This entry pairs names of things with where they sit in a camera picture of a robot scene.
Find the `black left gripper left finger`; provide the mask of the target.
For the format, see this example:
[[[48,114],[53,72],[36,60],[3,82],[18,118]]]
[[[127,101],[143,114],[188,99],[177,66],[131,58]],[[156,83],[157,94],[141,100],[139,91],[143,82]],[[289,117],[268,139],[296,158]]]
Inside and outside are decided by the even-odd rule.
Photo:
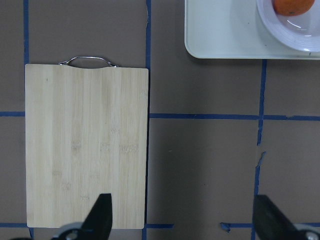
[[[112,195],[102,193],[83,223],[64,225],[53,240],[107,240],[112,230]]]

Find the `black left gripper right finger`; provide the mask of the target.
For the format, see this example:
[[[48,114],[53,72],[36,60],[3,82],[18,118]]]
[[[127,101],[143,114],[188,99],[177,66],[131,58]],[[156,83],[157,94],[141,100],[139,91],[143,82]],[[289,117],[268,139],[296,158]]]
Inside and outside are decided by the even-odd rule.
[[[261,240],[318,240],[320,231],[308,224],[292,223],[267,195],[256,195],[252,224]]]

